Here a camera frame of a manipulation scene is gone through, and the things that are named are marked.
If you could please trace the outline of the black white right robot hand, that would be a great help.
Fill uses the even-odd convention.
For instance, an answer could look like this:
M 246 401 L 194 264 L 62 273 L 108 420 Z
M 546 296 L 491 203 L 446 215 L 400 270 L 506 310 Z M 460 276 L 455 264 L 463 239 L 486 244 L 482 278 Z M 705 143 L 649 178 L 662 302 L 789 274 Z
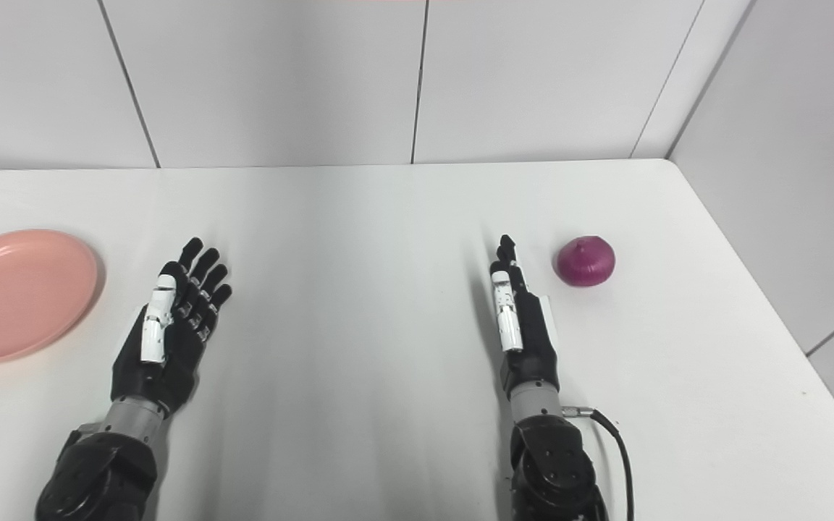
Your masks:
M 503 360 L 501 386 L 507 396 L 524 384 L 560 389 L 558 357 L 550 339 L 542 300 L 526 283 L 516 243 L 501 235 L 489 280 Z

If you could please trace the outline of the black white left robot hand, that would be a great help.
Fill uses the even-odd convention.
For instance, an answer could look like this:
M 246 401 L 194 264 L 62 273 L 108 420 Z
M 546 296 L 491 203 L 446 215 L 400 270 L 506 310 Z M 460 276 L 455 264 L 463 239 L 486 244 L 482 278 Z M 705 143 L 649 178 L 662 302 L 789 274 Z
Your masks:
M 232 296 L 221 253 L 193 237 L 164 265 L 112 368 L 112 400 L 145 399 L 170 416 L 191 399 L 206 343 Z

